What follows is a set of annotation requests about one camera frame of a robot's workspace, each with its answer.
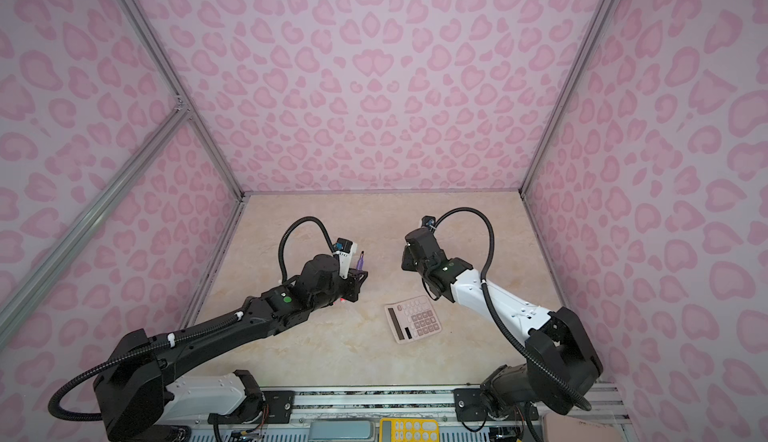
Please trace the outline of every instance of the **heart pattern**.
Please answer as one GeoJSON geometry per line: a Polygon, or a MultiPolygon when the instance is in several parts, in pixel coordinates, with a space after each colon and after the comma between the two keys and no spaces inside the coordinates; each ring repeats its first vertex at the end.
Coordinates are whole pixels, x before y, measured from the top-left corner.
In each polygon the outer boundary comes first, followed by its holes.
{"type": "MultiPolygon", "coordinates": [[[[0,353],[0,419],[13,420],[0,428],[4,440],[104,438],[100,423],[53,419],[48,398],[73,370],[103,362],[123,334],[178,328],[233,206],[200,140],[182,126],[0,353]]],[[[5,294],[13,280],[0,280],[5,294]]],[[[98,410],[90,384],[65,405],[98,410]]]]}
{"type": "Polygon", "coordinates": [[[0,4],[0,304],[175,102],[114,0],[0,4]]]}
{"type": "Polygon", "coordinates": [[[647,442],[768,438],[766,14],[621,0],[529,194],[647,442]]]}
{"type": "Polygon", "coordinates": [[[520,187],[597,1],[141,3],[240,184],[270,192],[520,187]]]}

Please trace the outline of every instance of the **beige table surface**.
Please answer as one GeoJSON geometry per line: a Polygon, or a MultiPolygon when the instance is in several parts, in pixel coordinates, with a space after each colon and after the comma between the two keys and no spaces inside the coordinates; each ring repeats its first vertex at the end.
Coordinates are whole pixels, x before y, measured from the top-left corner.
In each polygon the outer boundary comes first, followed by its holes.
{"type": "MultiPolygon", "coordinates": [[[[384,304],[424,294],[418,275],[400,270],[403,237],[422,216],[439,217],[459,206],[477,208],[493,224],[496,249],[488,279],[530,302],[560,308],[516,192],[252,196],[198,322],[235,310],[245,296],[279,283],[277,245],[303,216],[322,220],[334,242],[338,237],[357,242],[366,253],[368,280],[357,303],[322,308],[309,321],[240,346],[190,375],[247,369],[260,385],[273,387],[476,384],[499,365],[520,364],[522,357],[492,323],[443,298],[433,303],[443,325],[440,334],[397,344],[387,324],[384,304]]],[[[479,217],[455,214],[436,236],[447,256],[461,257],[478,270],[485,263],[488,234],[479,217]]],[[[288,276],[327,250],[317,226],[299,226],[286,244],[288,276]]]]}

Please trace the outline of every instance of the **pink leopard print wallpaper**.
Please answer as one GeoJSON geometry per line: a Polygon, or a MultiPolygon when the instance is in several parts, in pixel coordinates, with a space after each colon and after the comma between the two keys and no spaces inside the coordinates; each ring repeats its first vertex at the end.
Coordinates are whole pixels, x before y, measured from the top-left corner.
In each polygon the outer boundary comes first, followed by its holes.
{"type": "Polygon", "coordinates": [[[768,0],[622,0],[544,164],[544,244],[641,439],[768,439],[768,0]]]}
{"type": "Polygon", "coordinates": [[[246,190],[517,188],[598,0],[140,0],[246,190]]]}
{"type": "MultiPolygon", "coordinates": [[[[127,332],[179,327],[233,206],[183,126],[0,354],[0,438],[105,440],[101,422],[48,415],[48,399],[106,360],[127,332]]],[[[64,406],[98,411],[91,381],[64,406]]]]}
{"type": "Polygon", "coordinates": [[[113,0],[0,0],[0,306],[175,105],[113,0]]]}

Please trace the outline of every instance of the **black mounting plate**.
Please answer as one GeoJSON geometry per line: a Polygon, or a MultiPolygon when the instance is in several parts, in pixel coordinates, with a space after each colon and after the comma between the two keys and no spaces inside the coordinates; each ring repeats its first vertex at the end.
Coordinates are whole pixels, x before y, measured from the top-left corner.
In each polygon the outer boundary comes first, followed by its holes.
{"type": "Polygon", "coordinates": [[[293,412],[293,397],[296,392],[292,390],[264,390],[266,405],[269,407],[266,416],[267,424],[288,424],[293,412]]]}
{"type": "MultiPolygon", "coordinates": [[[[456,410],[456,420],[459,422],[483,422],[491,423],[492,419],[485,413],[485,405],[480,397],[480,389],[454,389],[453,407],[456,410]]],[[[518,404],[520,413],[524,414],[523,404],[518,404]]],[[[531,408],[531,420],[538,420],[538,409],[531,408]]]]}

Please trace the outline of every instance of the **robotic arm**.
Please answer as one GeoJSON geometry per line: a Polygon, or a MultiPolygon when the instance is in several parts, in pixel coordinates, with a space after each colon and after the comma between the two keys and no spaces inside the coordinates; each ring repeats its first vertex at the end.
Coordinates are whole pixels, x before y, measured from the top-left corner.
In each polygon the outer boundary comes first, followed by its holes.
{"type": "Polygon", "coordinates": [[[317,222],[333,255],[316,255],[299,275],[247,297],[239,308],[176,332],[148,337],[143,329],[123,336],[109,360],[63,386],[48,411],[64,420],[102,420],[110,440],[184,440],[188,434],[172,425],[174,418],[210,413],[211,424],[238,424],[265,417],[264,395],[247,370],[216,378],[182,377],[192,368],[247,342],[278,335],[315,310],[339,298],[357,302],[368,272],[350,268],[357,244],[339,238],[332,245],[315,218],[296,221],[280,243],[301,222],[317,222]],[[82,414],[61,407],[67,392],[91,377],[100,414],[82,414]]]}
{"type": "Polygon", "coordinates": [[[438,220],[424,217],[422,226],[406,236],[402,269],[418,272],[425,289],[437,298],[445,297],[494,322],[527,359],[517,367],[501,366],[481,384],[488,415],[503,419],[516,404],[539,400],[559,414],[567,414],[574,405],[590,410],[584,394],[603,365],[578,316],[567,308],[552,312],[533,305],[487,281],[493,249],[490,221],[474,208],[457,208],[438,220]],[[490,249],[482,272],[460,258],[448,258],[437,243],[435,229],[455,212],[475,213],[488,226],[490,249]]]}

